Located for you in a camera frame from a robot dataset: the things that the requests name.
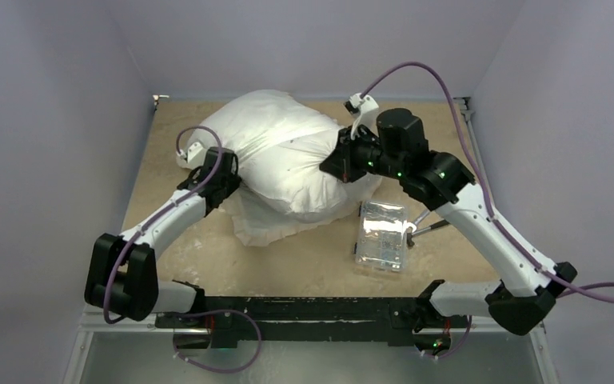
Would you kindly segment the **white pillow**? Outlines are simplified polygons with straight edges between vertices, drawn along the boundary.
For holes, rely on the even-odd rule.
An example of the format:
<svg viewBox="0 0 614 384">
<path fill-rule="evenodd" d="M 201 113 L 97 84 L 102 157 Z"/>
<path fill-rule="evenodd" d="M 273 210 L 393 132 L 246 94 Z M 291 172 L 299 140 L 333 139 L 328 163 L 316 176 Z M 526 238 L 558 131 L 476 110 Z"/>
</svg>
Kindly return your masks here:
<svg viewBox="0 0 614 384">
<path fill-rule="evenodd" d="M 226 103 L 201 122 L 188 144 L 221 143 L 239 160 L 242 181 L 272 209 L 301 222 L 319 222 L 365 197 L 320 164 L 334 151 L 340 125 L 278 90 L 256 90 Z"/>
</svg>

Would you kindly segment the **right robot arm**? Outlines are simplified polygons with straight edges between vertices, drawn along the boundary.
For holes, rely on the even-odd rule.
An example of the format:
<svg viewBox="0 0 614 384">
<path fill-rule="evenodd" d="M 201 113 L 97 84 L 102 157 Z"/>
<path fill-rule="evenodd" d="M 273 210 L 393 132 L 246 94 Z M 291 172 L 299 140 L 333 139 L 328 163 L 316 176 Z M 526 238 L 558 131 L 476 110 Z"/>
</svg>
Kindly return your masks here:
<svg viewBox="0 0 614 384">
<path fill-rule="evenodd" d="M 435 326 L 451 316 L 489 317 L 526 335 L 577 276 L 575 267 L 543 254 L 526 257 L 532 245 L 487 211 L 481 185 L 458 157 L 430 149 L 419 117 L 394 108 L 374 122 L 376 133 L 367 126 L 340 129 L 320 170 L 345 183 L 369 174 L 396 179 L 410 198 L 461 232 L 499 276 L 488 283 L 433 281 L 418 297 L 418 318 Z"/>
</svg>

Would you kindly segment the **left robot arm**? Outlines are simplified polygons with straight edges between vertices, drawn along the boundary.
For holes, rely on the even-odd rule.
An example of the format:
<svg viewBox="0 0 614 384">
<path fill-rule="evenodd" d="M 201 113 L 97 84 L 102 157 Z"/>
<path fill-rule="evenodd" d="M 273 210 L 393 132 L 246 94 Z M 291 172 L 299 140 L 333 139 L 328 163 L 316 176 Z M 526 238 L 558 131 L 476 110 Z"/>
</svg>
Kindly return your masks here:
<svg viewBox="0 0 614 384">
<path fill-rule="evenodd" d="M 226 148 L 209 149 L 203 164 L 147 219 L 121 234 L 98 237 L 84 289 L 86 304 L 101 309 L 109 324 L 160 313 L 175 313 L 188 327 L 202 324 L 205 291 L 187 282 L 160 280 L 157 260 L 240 185 L 237 155 Z"/>
</svg>

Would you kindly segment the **grey plush ruffled pillowcase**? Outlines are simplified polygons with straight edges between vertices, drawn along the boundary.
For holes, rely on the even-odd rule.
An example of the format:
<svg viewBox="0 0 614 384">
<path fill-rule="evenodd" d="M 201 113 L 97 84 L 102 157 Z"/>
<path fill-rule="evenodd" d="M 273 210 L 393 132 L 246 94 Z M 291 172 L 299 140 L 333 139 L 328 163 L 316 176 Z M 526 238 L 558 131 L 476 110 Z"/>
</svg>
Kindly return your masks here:
<svg viewBox="0 0 614 384">
<path fill-rule="evenodd" d="M 267 246 L 328 225 L 373 196 L 381 185 L 378 176 L 343 183 L 319 170 L 333 148 L 328 142 L 294 139 L 240 158 L 242 184 L 221 206 L 243 245 Z"/>
</svg>

